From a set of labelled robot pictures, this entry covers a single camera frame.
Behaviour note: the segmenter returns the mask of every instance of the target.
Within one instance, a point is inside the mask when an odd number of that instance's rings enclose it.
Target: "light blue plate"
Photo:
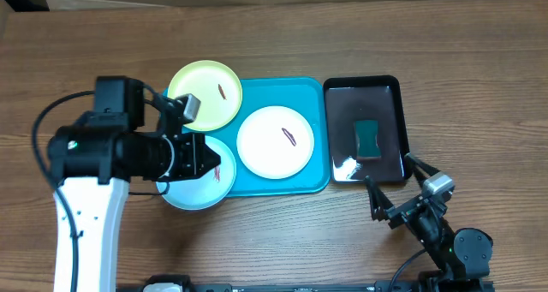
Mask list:
[[[331,178],[324,92],[310,77],[241,80],[243,100],[236,117],[223,128],[204,132],[224,142],[235,156],[236,179],[227,197],[278,194],[310,194],[327,186]],[[248,170],[238,155],[236,137],[243,121],[260,108],[281,105],[304,116],[314,135],[314,150],[308,164],[294,176],[266,179]]]
[[[232,151],[213,137],[206,136],[205,143],[219,154],[221,164],[199,179],[171,182],[170,191],[162,196],[171,205],[188,211],[202,210],[221,201],[234,185],[236,161]],[[156,182],[160,193],[165,186],[165,183]]]

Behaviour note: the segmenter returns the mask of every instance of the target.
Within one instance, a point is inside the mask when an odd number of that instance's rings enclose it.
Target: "blue tray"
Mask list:
[[[236,159],[236,180],[227,197],[277,194],[310,194],[327,186],[331,177],[325,123],[324,92],[310,77],[241,80],[243,100],[236,117],[223,128],[205,132],[224,142]],[[260,108],[281,105],[303,115],[314,134],[314,151],[308,164],[297,174],[270,180],[248,170],[238,155],[236,137],[244,120]]]

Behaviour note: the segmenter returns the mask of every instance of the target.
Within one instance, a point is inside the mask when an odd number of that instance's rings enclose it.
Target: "red chili pepper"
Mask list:
[[[285,128],[282,128],[282,131],[283,133],[285,134],[286,137],[288,137],[289,141],[291,142],[291,144],[293,146],[296,146],[297,145],[297,141],[295,140],[295,137]]]
[[[223,99],[226,100],[226,96],[224,96],[223,88],[221,87],[221,85],[219,85],[219,93],[221,93]]]
[[[219,166],[215,167],[215,172],[213,174],[213,180],[220,182],[221,181],[221,169]]]

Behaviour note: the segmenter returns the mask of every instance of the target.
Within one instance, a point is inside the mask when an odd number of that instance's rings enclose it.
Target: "white plate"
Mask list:
[[[219,139],[206,136],[205,143],[221,157],[221,164],[196,180],[170,183],[163,195],[171,205],[183,210],[201,210],[217,204],[226,196],[236,179],[236,161],[232,151]],[[165,183],[156,183],[159,192]]]
[[[243,164],[254,174],[282,179],[304,168],[314,150],[310,124],[282,106],[256,110],[243,122],[236,139]]]

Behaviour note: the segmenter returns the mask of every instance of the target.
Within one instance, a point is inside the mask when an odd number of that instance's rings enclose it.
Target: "white plastic part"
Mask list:
[[[314,150],[314,134],[297,111],[270,106],[247,117],[238,131],[236,147],[241,161],[254,174],[281,179],[307,165]]]
[[[143,292],[182,292],[182,286],[174,283],[155,283],[147,285]]]
[[[65,196],[82,236],[78,239],[78,292],[114,292],[118,235],[129,183],[111,178],[98,185],[97,177],[70,177],[59,188]],[[54,292],[70,291],[72,278],[72,239],[61,202],[57,208],[57,260]]]

